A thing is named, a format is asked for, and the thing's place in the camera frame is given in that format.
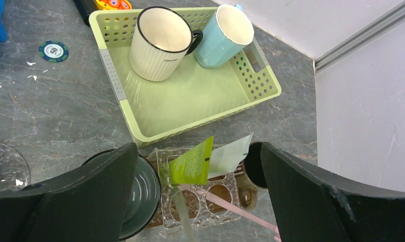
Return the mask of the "black mug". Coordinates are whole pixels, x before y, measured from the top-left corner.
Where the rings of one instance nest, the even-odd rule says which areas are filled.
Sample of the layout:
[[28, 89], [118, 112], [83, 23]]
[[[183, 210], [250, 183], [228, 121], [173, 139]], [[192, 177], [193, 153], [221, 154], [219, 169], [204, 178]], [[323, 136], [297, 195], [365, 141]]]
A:
[[247, 210], [256, 207], [258, 192], [268, 188], [260, 156], [262, 144], [250, 144], [248, 154], [242, 161], [243, 172], [235, 176], [240, 204]]

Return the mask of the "grey toothbrush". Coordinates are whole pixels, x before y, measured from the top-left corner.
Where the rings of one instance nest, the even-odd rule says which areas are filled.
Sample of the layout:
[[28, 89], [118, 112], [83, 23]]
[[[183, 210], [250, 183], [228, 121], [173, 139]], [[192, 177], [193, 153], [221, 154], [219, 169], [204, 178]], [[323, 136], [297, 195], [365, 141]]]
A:
[[178, 192], [174, 195], [173, 201], [176, 205], [177, 214], [180, 218], [184, 233], [187, 237], [187, 241], [195, 242], [196, 240], [187, 211], [185, 198], [181, 190], [178, 190]]

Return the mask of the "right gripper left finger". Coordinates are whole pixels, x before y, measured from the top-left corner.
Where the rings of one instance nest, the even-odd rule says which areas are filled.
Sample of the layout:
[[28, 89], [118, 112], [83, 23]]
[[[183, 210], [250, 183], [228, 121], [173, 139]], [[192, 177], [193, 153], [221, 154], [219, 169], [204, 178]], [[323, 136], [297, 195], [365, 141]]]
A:
[[138, 159], [127, 143], [64, 174], [0, 192], [0, 241], [118, 241]]

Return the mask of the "dark grey mug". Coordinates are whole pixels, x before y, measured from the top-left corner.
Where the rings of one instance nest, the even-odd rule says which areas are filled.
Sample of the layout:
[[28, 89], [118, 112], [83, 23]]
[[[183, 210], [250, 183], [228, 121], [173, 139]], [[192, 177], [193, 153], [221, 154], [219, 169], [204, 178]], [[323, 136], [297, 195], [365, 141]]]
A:
[[150, 223], [160, 203], [160, 180], [154, 166], [133, 149], [131, 158], [136, 158], [135, 174], [119, 241], [125, 241], [140, 233]]

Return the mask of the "green toothpaste tube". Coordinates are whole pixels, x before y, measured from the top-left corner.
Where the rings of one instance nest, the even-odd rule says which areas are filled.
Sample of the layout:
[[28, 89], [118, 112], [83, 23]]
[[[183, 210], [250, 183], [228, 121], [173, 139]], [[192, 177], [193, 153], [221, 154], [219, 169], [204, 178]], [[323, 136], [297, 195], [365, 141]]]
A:
[[214, 137], [211, 136], [170, 161], [169, 183], [172, 186], [207, 184], [213, 142]]

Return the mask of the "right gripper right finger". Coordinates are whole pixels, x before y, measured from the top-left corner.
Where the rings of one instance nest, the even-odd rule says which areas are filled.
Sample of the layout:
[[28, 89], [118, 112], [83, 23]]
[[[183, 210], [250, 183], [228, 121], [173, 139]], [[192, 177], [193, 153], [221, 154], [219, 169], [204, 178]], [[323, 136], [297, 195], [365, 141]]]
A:
[[260, 157], [283, 241], [405, 241], [405, 192], [345, 178], [267, 142]]

